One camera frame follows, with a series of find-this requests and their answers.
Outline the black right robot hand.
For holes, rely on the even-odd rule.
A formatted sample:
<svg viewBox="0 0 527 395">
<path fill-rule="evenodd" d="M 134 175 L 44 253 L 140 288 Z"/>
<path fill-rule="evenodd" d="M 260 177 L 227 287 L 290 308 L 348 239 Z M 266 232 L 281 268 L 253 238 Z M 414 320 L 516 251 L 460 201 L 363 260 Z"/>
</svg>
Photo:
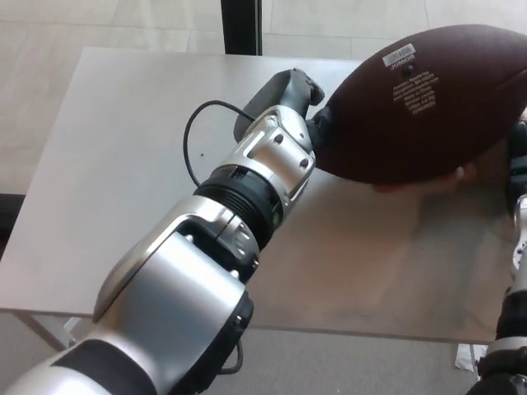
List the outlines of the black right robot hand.
<svg viewBox="0 0 527 395">
<path fill-rule="evenodd" d="M 526 185 L 526 120 L 519 120 L 507 141 L 509 184 Z"/>
</svg>

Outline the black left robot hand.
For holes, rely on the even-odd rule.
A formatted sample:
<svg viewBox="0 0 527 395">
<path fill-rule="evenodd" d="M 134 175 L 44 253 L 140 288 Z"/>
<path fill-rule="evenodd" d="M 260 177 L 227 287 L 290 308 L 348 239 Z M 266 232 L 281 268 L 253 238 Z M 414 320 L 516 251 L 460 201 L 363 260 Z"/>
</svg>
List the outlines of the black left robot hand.
<svg viewBox="0 0 527 395">
<path fill-rule="evenodd" d="M 249 100 L 234 126 L 234 138 L 244 143 L 244 153 L 253 158 L 256 150 L 267 144 L 275 146 L 277 135 L 290 137 L 323 167 L 324 149 L 336 134 L 334 112 L 329 106 L 319 109 L 312 118 L 309 108 L 324 99 L 323 89 L 298 68 L 274 74 Z"/>
</svg>

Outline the bare person hand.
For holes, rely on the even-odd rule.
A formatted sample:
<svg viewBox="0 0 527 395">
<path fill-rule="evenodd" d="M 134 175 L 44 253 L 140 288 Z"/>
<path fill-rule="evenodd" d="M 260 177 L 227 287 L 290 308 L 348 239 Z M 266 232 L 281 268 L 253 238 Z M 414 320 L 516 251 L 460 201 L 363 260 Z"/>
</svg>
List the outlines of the bare person hand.
<svg viewBox="0 0 527 395">
<path fill-rule="evenodd" d="M 507 140 L 499 141 L 488 151 L 453 172 L 413 184 L 371 184 L 376 193 L 414 192 L 422 195 L 451 193 L 463 186 L 502 186 L 508 173 Z"/>
</svg>

